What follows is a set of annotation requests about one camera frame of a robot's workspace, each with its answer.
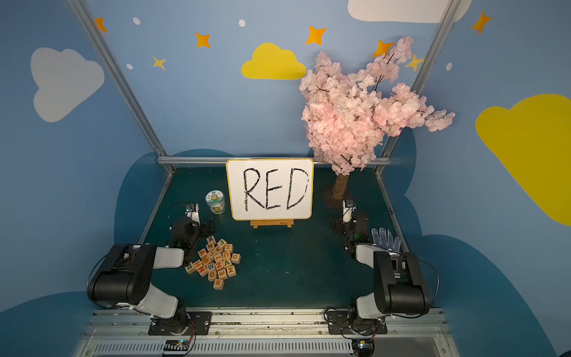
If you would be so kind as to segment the wooden block letter D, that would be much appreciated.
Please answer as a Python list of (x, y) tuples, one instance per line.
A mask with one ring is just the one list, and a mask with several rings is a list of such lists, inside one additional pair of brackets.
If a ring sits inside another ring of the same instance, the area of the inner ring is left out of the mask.
[(208, 280), (209, 280), (210, 282), (214, 282), (214, 281), (217, 280), (217, 279), (218, 279), (218, 273), (217, 273), (217, 271), (210, 271), (210, 272), (208, 272)]

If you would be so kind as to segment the wooden block letter E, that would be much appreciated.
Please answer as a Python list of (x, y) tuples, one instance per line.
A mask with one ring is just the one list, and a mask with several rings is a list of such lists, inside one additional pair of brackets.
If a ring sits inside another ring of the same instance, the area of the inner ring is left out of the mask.
[(220, 280), (226, 280), (228, 278), (228, 273), (226, 269), (220, 269), (217, 272), (218, 275), (218, 279)]

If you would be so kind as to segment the wooden block letter R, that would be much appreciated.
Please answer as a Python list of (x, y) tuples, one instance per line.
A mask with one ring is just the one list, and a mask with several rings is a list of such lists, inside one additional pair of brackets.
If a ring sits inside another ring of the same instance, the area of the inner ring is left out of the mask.
[(223, 279), (215, 279), (214, 281), (214, 289), (215, 290), (223, 290), (225, 285), (225, 281)]

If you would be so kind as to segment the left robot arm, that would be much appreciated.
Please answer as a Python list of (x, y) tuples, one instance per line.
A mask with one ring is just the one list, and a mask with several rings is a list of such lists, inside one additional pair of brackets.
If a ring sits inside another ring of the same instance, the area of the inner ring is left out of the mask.
[(153, 272), (191, 264), (196, 246), (215, 233), (214, 222), (182, 217), (171, 224), (172, 247), (115, 244), (89, 274), (86, 294), (104, 309), (133, 309), (151, 318), (150, 336), (206, 336), (210, 312), (188, 312), (182, 298), (152, 284)]

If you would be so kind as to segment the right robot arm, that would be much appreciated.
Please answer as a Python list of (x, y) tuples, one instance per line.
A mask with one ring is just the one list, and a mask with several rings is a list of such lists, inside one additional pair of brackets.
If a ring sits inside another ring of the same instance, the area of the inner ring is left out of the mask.
[(388, 316), (419, 318), (432, 306), (419, 258), (402, 251), (400, 237), (386, 228), (368, 229), (367, 215), (343, 209), (332, 227), (345, 234), (345, 250), (373, 271), (373, 291), (357, 298), (348, 311), (349, 324), (375, 323)]

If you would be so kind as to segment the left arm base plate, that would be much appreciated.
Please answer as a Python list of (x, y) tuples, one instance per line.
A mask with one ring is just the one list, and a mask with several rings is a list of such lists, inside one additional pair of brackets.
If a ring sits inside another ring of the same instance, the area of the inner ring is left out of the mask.
[(211, 312), (186, 312), (172, 318), (152, 318), (149, 336), (206, 336), (209, 333)]

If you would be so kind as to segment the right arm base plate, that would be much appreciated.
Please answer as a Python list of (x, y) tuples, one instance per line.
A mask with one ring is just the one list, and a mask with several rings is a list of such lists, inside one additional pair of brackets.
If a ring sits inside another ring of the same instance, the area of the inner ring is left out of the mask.
[(323, 316), (330, 335), (367, 337), (388, 333), (384, 319), (363, 319), (344, 309), (326, 309)]

